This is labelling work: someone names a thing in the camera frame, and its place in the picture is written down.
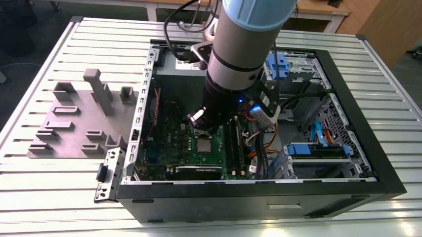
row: black cable bundle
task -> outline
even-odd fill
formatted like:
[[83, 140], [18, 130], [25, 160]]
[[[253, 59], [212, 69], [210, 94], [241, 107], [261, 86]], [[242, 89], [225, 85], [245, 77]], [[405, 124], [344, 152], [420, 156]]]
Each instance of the black cable bundle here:
[[269, 170], [269, 160], [265, 152], [265, 130], [260, 132], [260, 135], [256, 139], [256, 149], [257, 149], [257, 173], [256, 179], [268, 178]]
[[281, 110], [280, 112], [282, 113], [285, 111], [285, 109], [289, 107], [289, 105], [296, 102], [297, 100], [305, 98], [305, 97], [324, 97], [328, 95], [328, 92], [322, 91], [322, 92], [310, 92], [306, 94], [301, 94], [297, 95], [294, 97], [290, 97], [282, 104], [281, 104]]

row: wooden desk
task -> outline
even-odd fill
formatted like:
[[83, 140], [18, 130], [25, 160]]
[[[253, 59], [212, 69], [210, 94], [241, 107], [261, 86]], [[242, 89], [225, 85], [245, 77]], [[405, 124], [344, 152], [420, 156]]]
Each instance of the wooden desk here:
[[422, 0], [344, 0], [353, 14], [341, 34], [364, 35], [389, 67], [422, 37]]
[[[94, 3], [94, 4], [107, 4], [107, 5], [122, 5], [122, 6], [141, 6], [147, 9], [149, 20], [158, 21], [158, 8], [177, 9], [189, 0], [62, 0], [67, 2], [79, 2], [79, 3]], [[208, 8], [210, 0], [202, 0], [201, 11], [205, 11]], [[300, 13], [298, 16], [296, 12], [292, 14], [292, 17], [298, 17], [304, 19], [325, 20], [329, 21], [329, 24], [325, 28], [325, 33], [336, 33], [337, 28], [340, 27], [345, 16], [349, 16], [350, 10], [341, 3], [340, 7], [332, 7], [328, 5], [328, 0], [301, 0], [298, 2]], [[197, 10], [198, 6], [192, 5], [186, 9]]]
[[338, 8], [328, 5], [329, 1], [325, 0], [302, 0], [298, 2], [300, 12], [322, 15], [340, 15], [349, 16], [350, 10], [344, 2]]

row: motherboard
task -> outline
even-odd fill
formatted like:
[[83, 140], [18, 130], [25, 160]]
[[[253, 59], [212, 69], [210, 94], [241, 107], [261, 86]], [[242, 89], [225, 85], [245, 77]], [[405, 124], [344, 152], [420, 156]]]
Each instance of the motherboard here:
[[143, 159], [137, 162], [139, 179], [248, 179], [244, 121], [238, 116], [210, 134], [190, 126], [177, 101], [161, 104], [153, 132], [143, 141]]

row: black cable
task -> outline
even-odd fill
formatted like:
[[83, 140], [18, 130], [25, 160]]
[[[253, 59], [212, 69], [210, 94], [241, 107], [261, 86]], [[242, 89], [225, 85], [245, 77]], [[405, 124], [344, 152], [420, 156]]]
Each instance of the black cable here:
[[298, 19], [298, 17], [300, 17], [300, 5], [297, 3], [296, 18]]
[[197, 11], [196, 11], [196, 13], [194, 13], [194, 19], [193, 19], [193, 21], [192, 21], [192, 26], [190, 26], [190, 27], [193, 27], [193, 26], [194, 26], [194, 23], [196, 23], [196, 20], [197, 20], [197, 16], [198, 16], [198, 12], [200, 12], [200, 9], [201, 9], [201, 1], [200, 1], [200, 3], [198, 3], [198, 7], [197, 7]]
[[205, 21], [205, 18], [206, 18], [206, 15], [208, 15], [208, 12], [209, 12], [210, 7], [212, 7], [212, 0], [209, 1], [206, 10], [205, 10], [205, 12], [204, 12], [204, 16], [201, 17], [201, 22], [200, 22], [201, 24], [202, 24], [204, 21]]
[[289, 105], [296, 102], [297, 100], [305, 98], [305, 97], [322, 97], [328, 94], [328, 92], [312, 92], [306, 94], [297, 95], [294, 97], [290, 97], [282, 104], [281, 104], [281, 110], [280, 112], [282, 113], [285, 109], [289, 107]]
[[268, 179], [268, 174], [269, 174], [269, 159], [266, 157], [266, 152], [265, 152], [265, 136], [261, 141], [261, 155], [264, 157], [264, 179]]
[[256, 171], [256, 179], [262, 178], [262, 172], [264, 172], [264, 160], [262, 157], [260, 156], [258, 152], [261, 150], [261, 137], [264, 137], [264, 132], [260, 132], [260, 135], [256, 138], [256, 150], [257, 150], [257, 171]]
[[190, 30], [185, 29], [185, 28], [180, 25], [180, 23], [177, 23], [177, 24], [178, 24], [178, 27], [181, 28], [181, 30], [184, 30], [184, 31], [186, 31], [186, 32], [192, 32], [192, 33], [200, 33], [200, 32], [202, 32], [202, 31], [205, 31], [205, 30], [212, 26], [213, 21], [214, 21], [214, 19], [216, 19], [217, 9], [218, 9], [218, 2], [220, 2], [220, 1], [217, 1], [216, 8], [214, 8], [214, 11], [213, 11], [213, 19], [210, 20], [210, 22], [208, 23], [208, 25], [206, 25], [202, 29], [200, 29], [200, 30], [190, 31]]
[[200, 0], [190, 0], [186, 4], [184, 4], [173, 13], [172, 15], [168, 17], [166, 21], [165, 21], [165, 25], [164, 25], [164, 31], [165, 31], [165, 38], [166, 38], [166, 43], [169, 44], [169, 49], [170, 52], [173, 53], [173, 55], [177, 57], [177, 59], [181, 58], [181, 55], [177, 53], [177, 50], [173, 47], [173, 44], [170, 42], [169, 39], [169, 33], [168, 33], [168, 26], [170, 23], [172, 18], [178, 14], [178, 12], [181, 12], [186, 7], [189, 7], [190, 5], [193, 5], [196, 2], [198, 2]]

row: desk leg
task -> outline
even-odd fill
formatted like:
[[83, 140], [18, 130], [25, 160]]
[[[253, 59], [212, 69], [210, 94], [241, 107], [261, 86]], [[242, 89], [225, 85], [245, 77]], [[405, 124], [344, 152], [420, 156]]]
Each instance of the desk leg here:
[[338, 27], [341, 26], [342, 24], [342, 21], [345, 19], [345, 16], [333, 16], [333, 19], [332, 21], [329, 22], [324, 32], [325, 33], [336, 33], [337, 32], [337, 29]]
[[158, 21], [158, 4], [146, 2], [149, 21]]
[[61, 2], [59, 1], [51, 1], [53, 9], [54, 11], [61, 11]]

